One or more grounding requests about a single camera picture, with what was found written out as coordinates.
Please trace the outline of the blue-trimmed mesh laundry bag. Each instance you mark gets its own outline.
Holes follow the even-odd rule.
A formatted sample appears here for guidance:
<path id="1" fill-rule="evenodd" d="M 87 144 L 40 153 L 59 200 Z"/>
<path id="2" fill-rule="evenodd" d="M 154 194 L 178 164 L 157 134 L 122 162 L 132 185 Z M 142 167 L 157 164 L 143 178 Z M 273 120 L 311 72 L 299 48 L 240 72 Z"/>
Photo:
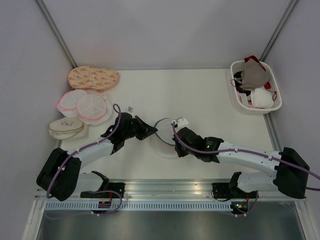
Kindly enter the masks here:
<path id="1" fill-rule="evenodd" d="M 172 119 L 167 117 L 158 120 L 153 126 L 157 132 L 150 137 L 151 148 L 157 155 L 166 159 L 178 158 L 171 123 Z"/>

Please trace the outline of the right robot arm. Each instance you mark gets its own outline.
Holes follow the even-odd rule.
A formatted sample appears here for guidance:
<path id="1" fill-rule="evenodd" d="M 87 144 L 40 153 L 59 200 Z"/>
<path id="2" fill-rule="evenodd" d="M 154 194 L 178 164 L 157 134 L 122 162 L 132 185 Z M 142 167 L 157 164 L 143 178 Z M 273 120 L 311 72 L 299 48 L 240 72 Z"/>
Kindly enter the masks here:
<path id="1" fill-rule="evenodd" d="M 292 148 L 282 151 L 257 151 L 241 148 L 217 137 L 205 137 L 187 127 L 173 126 L 173 140 L 178 157 L 192 155 L 205 163 L 239 165 L 255 173 L 235 172 L 228 192 L 235 198 L 256 191 L 279 191 L 293 198 L 306 195 L 309 165 Z"/>

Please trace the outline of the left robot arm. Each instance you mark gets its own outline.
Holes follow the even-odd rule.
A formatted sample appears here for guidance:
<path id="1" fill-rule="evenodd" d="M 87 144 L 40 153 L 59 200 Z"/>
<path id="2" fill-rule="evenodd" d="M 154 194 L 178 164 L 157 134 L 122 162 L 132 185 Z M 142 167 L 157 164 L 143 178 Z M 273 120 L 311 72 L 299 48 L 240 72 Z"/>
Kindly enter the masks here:
<path id="1" fill-rule="evenodd" d="M 79 192 L 82 198 L 109 198 L 110 180 L 97 170 L 81 173 L 81 169 L 103 157 L 112 156 L 125 145 L 125 141 L 136 138 L 143 141 L 158 131 L 138 116 L 128 112 L 118 114 L 113 125 L 109 126 L 95 142 L 73 151 L 60 147 L 49 155 L 36 184 L 46 191 L 48 199 L 67 200 Z"/>

